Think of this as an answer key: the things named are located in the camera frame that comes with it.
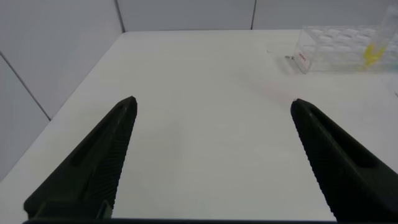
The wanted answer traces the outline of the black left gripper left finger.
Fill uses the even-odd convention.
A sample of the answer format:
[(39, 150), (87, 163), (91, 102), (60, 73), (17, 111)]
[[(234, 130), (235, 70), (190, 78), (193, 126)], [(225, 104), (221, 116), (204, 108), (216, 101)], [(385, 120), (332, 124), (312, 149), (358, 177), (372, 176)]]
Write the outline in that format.
[(133, 96), (117, 103), (27, 198), (28, 218), (111, 218), (136, 116)]

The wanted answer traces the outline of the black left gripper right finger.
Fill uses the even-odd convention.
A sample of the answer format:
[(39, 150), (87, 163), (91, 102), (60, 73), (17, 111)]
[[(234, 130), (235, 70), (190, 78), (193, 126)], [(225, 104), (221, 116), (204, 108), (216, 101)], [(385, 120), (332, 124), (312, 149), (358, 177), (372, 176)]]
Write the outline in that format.
[(397, 222), (397, 173), (315, 105), (290, 113), (312, 171), (338, 222)]

